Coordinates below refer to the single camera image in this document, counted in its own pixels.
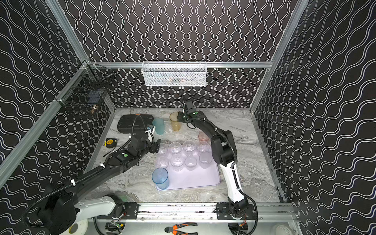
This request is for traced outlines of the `frosted white plastic cup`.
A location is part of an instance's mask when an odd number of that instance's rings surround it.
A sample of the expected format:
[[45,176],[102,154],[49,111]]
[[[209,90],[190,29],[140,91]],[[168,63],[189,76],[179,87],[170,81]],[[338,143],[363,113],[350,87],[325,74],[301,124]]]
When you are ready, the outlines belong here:
[[212,163],[212,155],[210,152],[201,153],[199,156],[199,163],[203,169],[207,169]]

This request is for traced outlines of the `teal textured plastic cup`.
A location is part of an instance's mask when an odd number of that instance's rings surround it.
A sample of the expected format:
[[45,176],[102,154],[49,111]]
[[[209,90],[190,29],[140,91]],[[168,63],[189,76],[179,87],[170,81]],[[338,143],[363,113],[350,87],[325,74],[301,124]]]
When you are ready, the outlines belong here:
[[164,119],[163,118],[155,118],[152,123],[155,127],[155,132],[158,135],[163,135],[164,132],[165,132],[165,121],[164,121]]

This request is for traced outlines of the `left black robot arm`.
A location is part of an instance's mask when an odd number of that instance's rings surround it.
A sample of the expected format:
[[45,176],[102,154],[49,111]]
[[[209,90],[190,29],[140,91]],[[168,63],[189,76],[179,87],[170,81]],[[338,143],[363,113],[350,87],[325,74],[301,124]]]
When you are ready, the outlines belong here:
[[153,119],[154,117],[148,114],[135,114],[126,119],[125,123],[131,126],[128,141],[109,154],[104,163],[77,179],[62,184],[53,183],[46,187],[43,196],[23,212],[22,224],[28,228],[45,228],[52,235],[69,229],[81,212],[77,204],[89,192],[139,165],[146,154],[159,151],[161,141],[153,136]]

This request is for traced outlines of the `clear plain glass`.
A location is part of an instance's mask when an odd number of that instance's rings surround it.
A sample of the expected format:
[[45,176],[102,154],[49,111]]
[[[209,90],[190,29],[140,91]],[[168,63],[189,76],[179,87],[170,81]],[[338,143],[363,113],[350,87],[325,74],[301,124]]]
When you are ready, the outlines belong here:
[[173,142],[169,145],[168,151],[171,154],[179,154],[182,151],[182,145],[179,142]]

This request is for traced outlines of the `clear faceted tumbler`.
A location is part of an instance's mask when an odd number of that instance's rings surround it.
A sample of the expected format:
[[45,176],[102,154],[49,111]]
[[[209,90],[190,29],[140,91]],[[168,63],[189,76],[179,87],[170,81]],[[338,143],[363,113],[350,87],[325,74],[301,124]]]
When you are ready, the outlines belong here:
[[181,171],[184,166],[184,157],[180,154],[174,154],[171,156],[170,164],[175,171]]

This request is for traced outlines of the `tall blue plastic cup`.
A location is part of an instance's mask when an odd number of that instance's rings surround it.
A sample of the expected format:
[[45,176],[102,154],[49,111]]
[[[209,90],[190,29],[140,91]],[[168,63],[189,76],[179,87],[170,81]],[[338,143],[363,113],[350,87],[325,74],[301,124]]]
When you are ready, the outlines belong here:
[[165,168],[157,168],[152,173],[152,181],[161,190],[165,190],[169,186],[169,174]]

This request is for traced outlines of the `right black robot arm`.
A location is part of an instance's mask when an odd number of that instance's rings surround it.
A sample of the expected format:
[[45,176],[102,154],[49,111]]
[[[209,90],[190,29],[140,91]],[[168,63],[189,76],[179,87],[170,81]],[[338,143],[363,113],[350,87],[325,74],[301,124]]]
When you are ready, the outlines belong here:
[[253,216],[258,221],[258,209],[254,199],[243,192],[237,171],[237,148],[231,131],[224,131],[212,123],[202,111],[183,93],[183,111],[178,113],[178,122],[198,128],[211,140],[211,153],[214,161],[223,171],[228,190],[229,214],[233,218]]

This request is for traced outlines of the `clear faceted glass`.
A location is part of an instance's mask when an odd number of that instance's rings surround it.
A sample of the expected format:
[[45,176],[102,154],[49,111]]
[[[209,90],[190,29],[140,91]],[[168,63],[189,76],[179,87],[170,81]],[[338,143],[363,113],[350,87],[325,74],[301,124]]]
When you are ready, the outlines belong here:
[[159,151],[157,152],[157,155],[163,156],[167,154],[167,152],[168,152],[168,145],[165,143],[161,143],[159,146]]

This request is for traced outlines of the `lavender plastic tray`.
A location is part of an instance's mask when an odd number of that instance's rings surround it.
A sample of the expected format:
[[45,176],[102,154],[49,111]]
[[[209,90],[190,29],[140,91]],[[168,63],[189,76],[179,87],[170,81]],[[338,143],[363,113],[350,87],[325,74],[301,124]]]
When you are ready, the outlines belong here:
[[202,188],[217,186],[221,182],[218,166],[214,160],[212,160],[211,165],[207,169],[203,169],[199,163],[200,152],[195,151],[193,157],[197,160],[197,168],[193,171],[189,171],[185,167],[185,159],[187,156],[183,152],[179,153],[184,157],[184,166],[181,171],[175,171],[172,169],[170,164],[170,159],[173,154],[169,153],[162,157],[167,157],[169,159],[169,166],[166,168],[169,174],[169,186],[165,190],[161,190],[158,187],[155,188],[159,191],[172,191],[172,190],[182,190],[191,188]]

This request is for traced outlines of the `tall yellow plastic cup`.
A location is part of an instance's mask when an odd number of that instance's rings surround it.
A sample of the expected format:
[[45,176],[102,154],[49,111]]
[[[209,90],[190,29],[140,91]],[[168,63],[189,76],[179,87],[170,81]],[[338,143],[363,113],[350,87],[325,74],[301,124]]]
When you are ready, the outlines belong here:
[[171,128],[174,132],[177,132],[181,129],[182,123],[178,121],[178,112],[173,112],[170,114],[169,119],[171,122]]

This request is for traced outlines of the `small pink plastic cup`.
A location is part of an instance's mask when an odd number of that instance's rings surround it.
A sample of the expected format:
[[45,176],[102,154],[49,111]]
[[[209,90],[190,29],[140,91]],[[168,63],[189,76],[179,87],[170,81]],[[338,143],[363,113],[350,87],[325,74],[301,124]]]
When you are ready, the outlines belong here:
[[204,133],[204,132],[200,132],[199,135],[198,135],[198,140],[200,142],[209,142],[209,137]]

